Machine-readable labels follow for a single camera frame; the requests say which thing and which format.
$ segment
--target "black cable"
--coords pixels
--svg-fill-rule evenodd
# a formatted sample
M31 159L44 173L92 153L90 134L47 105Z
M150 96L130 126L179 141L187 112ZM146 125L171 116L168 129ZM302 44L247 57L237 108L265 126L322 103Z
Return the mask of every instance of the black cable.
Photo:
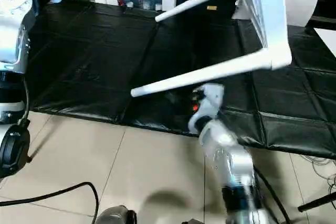
M285 221L287 224L292 224L292 221L289 219L289 216L285 210L285 208L283 207L279 197L277 196L276 192L273 190L272 186L270 185L270 183L267 181L267 179L264 177L264 175L258 170L257 167L253 166L254 170L256 171L256 173L258 174L259 178L261 178L261 180L264 182L265 186L267 187L267 189L270 191L274 201L276 202L276 204L278 205L278 207L280 208L281 213L283 214Z
M73 191L73 190L75 190L79 187L82 187L82 186L89 186L89 187L91 187L91 189L93 191L94 198L96 200L96 209L95 209L95 213L93 215L92 224L95 224L96 218L97 218L97 215L98 215L99 199L98 199L97 190L91 182L82 182L80 184L71 186L71 187L66 188L64 190L56 191L56 192L51 193L51 194L46 194L46 195L42 195L42 196L38 196L38 197L34 197L34 198L2 201L2 202L0 202L0 207L7 207L7 206L20 205L20 204L26 204L26 203L33 203L33 202L36 202L36 201L40 201L40 200L48 199L48 198L55 197L55 196L58 196L58 195L61 195L61 194L68 193L68 192Z
M261 196L261 201L262 201L263 206L265 207L266 211L271 216L271 218L272 218L272 220L274 221L275 224L280 224L280 222L278 221L275 213L273 212L273 210L268 205L266 197L260 191L260 183L259 183L258 177L256 177L256 185L257 185L257 188L259 188L259 193L260 193L260 196Z

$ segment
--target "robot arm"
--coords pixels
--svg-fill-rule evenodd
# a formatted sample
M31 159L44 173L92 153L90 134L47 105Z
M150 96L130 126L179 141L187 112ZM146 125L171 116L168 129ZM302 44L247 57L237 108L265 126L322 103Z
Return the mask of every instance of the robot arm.
M197 98L193 100L198 110L188 126L191 132L200 133L200 144L221 184L228 212L226 223L269 223L261 205L252 156L238 143L237 136L217 118L224 87L208 83L194 92Z
M62 0L0 0L0 180L29 161L29 132L24 101L30 40L39 11Z

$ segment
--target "beige floor tile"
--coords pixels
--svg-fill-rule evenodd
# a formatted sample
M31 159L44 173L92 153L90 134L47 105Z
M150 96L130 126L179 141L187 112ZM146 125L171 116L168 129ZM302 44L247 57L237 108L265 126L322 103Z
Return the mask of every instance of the beige floor tile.
M30 125L28 129L30 133L31 143L36 138L37 134L40 132L40 130L43 128L43 126L46 124L50 117L51 115L48 114L36 113L32 111L29 112ZM0 179L0 189L4 187L7 179L8 178Z
M20 199L92 182L99 193L108 179L125 127L52 116L29 149L32 163L8 178L0 196ZM90 188L38 202L39 205L90 215Z
M294 168L288 153L267 150L250 149L257 168L263 173L272 185L291 219L307 223L307 215L297 210L302 204L300 189L294 173ZM268 205L280 221L284 221L279 208L271 198L269 191L263 184L262 192L265 194ZM206 162L205 176L205 223L225 223L226 209L221 197L220 186L215 179L210 162Z
M1 224L90 224L92 217L32 204L0 207Z
M314 172L312 164L304 160L300 155L291 154L294 168L298 177L303 200L308 203L328 194L328 183ZM316 170L323 176L336 173L333 163L327 166L316 166ZM336 210L331 204L326 204L307 211L310 224L332 224L336 220Z
M203 221L204 156L196 138L127 128L100 202L125 205L140 224Z

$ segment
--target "black stand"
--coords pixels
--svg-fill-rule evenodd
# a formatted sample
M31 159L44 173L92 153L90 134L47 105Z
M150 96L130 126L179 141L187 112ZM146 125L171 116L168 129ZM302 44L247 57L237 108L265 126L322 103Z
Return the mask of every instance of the black stand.
M304 205L298 207L298 209L299 209L300 212L303 212L303 211L307 211L309 209L319 207L319 206L322 206L324 204L333 202L334 200L336 200L336 192L328 194L328 195L326 195L322 198L316 199L316 200L314 200L312 202L309 202L307 204L304 204Z

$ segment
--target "floor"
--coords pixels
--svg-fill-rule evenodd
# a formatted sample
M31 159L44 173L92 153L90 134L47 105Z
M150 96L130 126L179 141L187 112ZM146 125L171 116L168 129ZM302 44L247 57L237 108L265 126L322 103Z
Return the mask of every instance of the floor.
M99 212L125 205L138 213L140 224L180 224L191 218L225 223L219 187L196 138L33 112L29 117L33 162L0 182L0 201L90 181L98 190ZM297 211L328 193L326 180L311 163L296 154L251 152L295 223L335 223L331 204ZM336 172L333 163L317 169L325 176ZM0 223L89 224L94 203L90 189L81 188L35 204L2 207ZM283 221L270 198L268 203Z

